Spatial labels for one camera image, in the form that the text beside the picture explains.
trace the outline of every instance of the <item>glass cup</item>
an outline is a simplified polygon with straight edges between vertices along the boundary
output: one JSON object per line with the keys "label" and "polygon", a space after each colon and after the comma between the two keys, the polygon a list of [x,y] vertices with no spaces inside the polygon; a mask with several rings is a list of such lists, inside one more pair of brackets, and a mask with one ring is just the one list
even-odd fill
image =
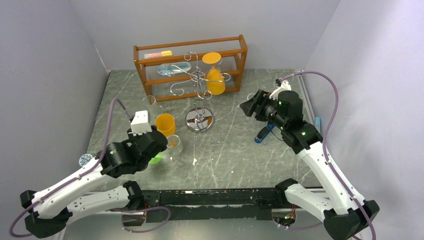
{"label": "glass cup", "polygon": [[167,153],[169,155],[169,159],[171,163],[175,165],[181,165],[183,163],[183,159],[181,157],[181,152],[183,151],[183,144],[181,143],[181,139],[179,136],[172,134],[166,137],[168,140]]}
{"label": "glass cup", "polygon": [[160,112],[155,96],[147,95],[143,97],[142,103],[144,109],[148,112],[148,122],[153,124],[153,121],[158,117]]}

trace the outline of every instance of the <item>gray marble table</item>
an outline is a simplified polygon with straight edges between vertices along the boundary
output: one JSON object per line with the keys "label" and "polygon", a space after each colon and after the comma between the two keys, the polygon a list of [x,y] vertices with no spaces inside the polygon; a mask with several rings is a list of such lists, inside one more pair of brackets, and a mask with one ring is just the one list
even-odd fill
{"label": "gray marble table", "polygon": [[[193,133],[185,126],[185,115],[194,107],[194,98],[159,102],[160,110],[174,116],[175,134],[183,144],[182,165],[174,165],[166,158],[160,163],[134,175],[108,182],[96,191],[107,191],[125,181],[137,181],[144,190],[170,189],[225,189],[274,187],[279,182],[293,178],[305,187],[319,187],[320,183],[311,169],[282,141],[272,134],[260,144],[254,137],[265,126],[253,117],[246,117],[239,104],[248,94],[258,89],[272,92],[275,78],[284,77],[293,70],[246,69],[240,92],[224,93],[204,101],[204,106],[215,115],[214,126],[205,133]],[[299,93],[304,102],[304,119],[311,121],[298,78],[290,81],[292,90]],[[168,91],[168,85],[155,91]],[[140,78],[134,70],[114,70],[110,73],[99,106],[88,153],[102,149],[106,132],[108,108],[111,100],[118,96],[132,112],[143,110],[145,96]],[[127,139],[130,128],[125,113],[115,106],[109,142]]]}

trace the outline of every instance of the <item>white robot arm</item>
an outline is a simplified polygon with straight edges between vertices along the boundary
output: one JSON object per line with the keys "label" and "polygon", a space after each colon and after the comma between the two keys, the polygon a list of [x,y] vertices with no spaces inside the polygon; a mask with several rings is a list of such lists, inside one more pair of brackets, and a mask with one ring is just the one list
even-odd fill
{"label": "white robot arm", "polygon": [[258,121],[275,125],[282,140],[311,168],[329,196],[329,199],[319,197],[290,178],[276,186],[284,192],[287,202],[305,209],[323,222],[335,240],[348,239],[368,227],[379,212],[379,206],[374,200],[365,200],[331,155],[325,155],[323,137],[312,124],[303,120],[303,102],[286,80],[272,93],[258,90],[240,107],[246,116],[255,113]]}
{"label": "white robot arm", "polygon": [[134,181],[110,191],[84,195],[102,184],[116,181],[121,175],[143,171],[151,158],[167,148],[165,136],[150,126],[147,111],[136,112],[130,126],[129,138],[111,142],[101,163],[94,157],[55,185],[38,192],[27,190],[20,195],[24,208],[35,205],[25,218],[28,231],[38,238],[46,238],[85,216],[110,209],[135,210],[143,205],[141,189]]}

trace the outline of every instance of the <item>wooden rack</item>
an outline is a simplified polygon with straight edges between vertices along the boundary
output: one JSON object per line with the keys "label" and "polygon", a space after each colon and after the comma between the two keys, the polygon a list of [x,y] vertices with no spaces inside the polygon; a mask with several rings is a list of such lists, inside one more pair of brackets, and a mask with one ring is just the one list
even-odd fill
{"label": "wooden rack", "polygon": [[[144,56],[146,53],[157,53],[167,50],[172,51],[172,56],[146,59],[139,57]],[[245,69],[246,55],[248,53],[248,46],[246,45],[243,35],[150,46],[134,46],[134,64],[138,75],[140,76],[140,80],[146,95],[154,96],[154,92],[152,91],[153,85],[181,82],[190,79],[190,76],[187,74],[162,76],[156,72],[158,66],[161,64],[185,62],[186,60],[184,59],[184,54],[187,52],[197,53],[199,58],[199,67],[205,72],[210,69],[210,66],[203,64],[202,57],[210,52],[217,52],[221,54],[222,59],[225,61],[223,61],[223,63],[217,67],[221,69],[221,72],[230,74],[232,80],[234,81],[234,87],[226,87],[224,93],[240,91],[240,87],[242,86],[243,71]],[[190,62],[192,63],[192,66],[196,65],[196,59],[192,58]],[[157,102],[196,97],[197,93],[194,89],[192,90],[192,92],[185,93],[181,96],[174,96],[169,92],[169,95],[167,96],[155,97]]]}

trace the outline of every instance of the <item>gray wall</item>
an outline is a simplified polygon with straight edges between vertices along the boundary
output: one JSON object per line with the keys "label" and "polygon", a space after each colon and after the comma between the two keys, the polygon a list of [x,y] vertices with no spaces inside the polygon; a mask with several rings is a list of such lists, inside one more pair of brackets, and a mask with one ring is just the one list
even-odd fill
{"label": "gray wall", "polygon": [[[107,72],[68,0],[1,1],[0,239],[19,194],[77,170]],[[23,222],[15,230],[26,233]]]}
{"label": "gray wall", "polygon": [[246,68],[303,69],[340,0],[71,0],[108,69],[135,69],[133,46],[232,37]]}
{"label": "gray wall", "polygon": [[[378,239],[424,239],[423,12],[422,0],[342,0],[306,67],[338,86],[329,149],[380,205]],[[306,85],[324,127],[334,94],[319,77]]]}

